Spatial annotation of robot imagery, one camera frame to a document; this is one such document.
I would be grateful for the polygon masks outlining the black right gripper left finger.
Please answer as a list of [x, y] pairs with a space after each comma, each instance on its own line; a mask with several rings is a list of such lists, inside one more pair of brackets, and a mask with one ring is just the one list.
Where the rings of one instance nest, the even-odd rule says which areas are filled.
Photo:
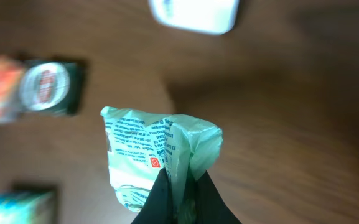
[[174, 206], [172, 190], [166, 170], [159, 171], [149, 196], [131, 224], [173, 224]]

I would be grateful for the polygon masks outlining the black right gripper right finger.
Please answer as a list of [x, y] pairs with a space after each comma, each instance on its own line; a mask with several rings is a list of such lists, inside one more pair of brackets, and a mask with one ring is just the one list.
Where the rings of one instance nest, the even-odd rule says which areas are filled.
[[241, 224], [226, 206], [208, 172], [195, 183], [197, 224]]

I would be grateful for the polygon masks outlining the mint green snack pouch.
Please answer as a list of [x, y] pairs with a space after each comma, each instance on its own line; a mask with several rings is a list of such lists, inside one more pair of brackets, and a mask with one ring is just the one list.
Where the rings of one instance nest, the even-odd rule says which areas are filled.
[[183, 200], [187, 174], [199, 179], [217, 160], [223, 131], [184, 114], [152, 114], [105, 106], [110, 184], [118, 201], [140, 212], [161, 169], [171, 184], [174, 208]]

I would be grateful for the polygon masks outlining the green tissue pack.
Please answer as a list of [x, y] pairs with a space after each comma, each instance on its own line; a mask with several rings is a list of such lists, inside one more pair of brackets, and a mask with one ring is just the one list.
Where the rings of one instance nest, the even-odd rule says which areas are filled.
[[54, 224], [53, 192], [13, 191], [0, 194], [0, 224]]

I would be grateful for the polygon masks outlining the round green white item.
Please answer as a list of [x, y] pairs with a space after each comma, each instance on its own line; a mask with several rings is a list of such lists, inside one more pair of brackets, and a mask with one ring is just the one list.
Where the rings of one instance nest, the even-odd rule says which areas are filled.
[[25, 60], [19, 99], [30, 113], [73, 116], [77, 113], [85, 82], [86, 65], [81, 61]]

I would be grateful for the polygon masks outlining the orange tissue pack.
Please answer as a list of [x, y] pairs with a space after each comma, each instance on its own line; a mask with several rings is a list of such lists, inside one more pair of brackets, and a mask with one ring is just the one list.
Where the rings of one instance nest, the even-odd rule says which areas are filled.
[[0, 124], [14, 121], [21, 112], [18, 87], [24, 72], [20, 62], [0, 55]]

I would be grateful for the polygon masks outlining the white barcode scanner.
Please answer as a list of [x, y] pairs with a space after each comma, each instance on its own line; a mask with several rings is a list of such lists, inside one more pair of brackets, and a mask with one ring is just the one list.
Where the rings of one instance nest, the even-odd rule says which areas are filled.
[[148, 0], [154, 19], [168, 27], [222, 35], [235, 25], [239, 0]]

